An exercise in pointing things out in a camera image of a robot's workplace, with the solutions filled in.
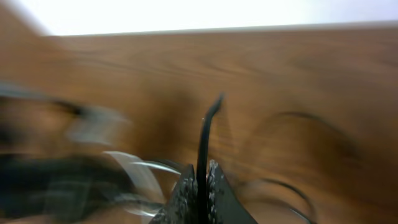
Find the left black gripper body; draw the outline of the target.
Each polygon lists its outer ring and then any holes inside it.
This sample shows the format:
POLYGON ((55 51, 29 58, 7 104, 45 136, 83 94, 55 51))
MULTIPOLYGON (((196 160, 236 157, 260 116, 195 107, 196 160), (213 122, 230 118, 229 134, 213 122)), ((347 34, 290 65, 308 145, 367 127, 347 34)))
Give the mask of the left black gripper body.
POLYGON ((86 218, 134 191, 127 174, 91 156, 21 159, 1 155, 1 216, 86 218))

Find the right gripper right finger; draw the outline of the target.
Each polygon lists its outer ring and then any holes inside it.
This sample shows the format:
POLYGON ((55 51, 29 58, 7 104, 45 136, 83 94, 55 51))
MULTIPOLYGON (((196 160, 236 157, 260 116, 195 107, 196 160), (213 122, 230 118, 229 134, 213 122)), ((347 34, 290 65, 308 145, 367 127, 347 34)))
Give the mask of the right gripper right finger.
POLYGON ((206 187, 208 223, 257 224, 257 221, 237 199, 221 166, 215 160, 210 161, 206 187))

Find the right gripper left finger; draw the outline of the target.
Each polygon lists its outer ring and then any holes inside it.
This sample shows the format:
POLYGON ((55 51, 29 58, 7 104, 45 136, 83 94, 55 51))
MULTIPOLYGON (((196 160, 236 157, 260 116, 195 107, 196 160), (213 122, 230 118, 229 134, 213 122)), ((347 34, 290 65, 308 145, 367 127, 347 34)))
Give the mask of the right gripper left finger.
POLYGON ((197 224, 198 186, 192 165, 183 169, 171 197, 149 224, 197 224))

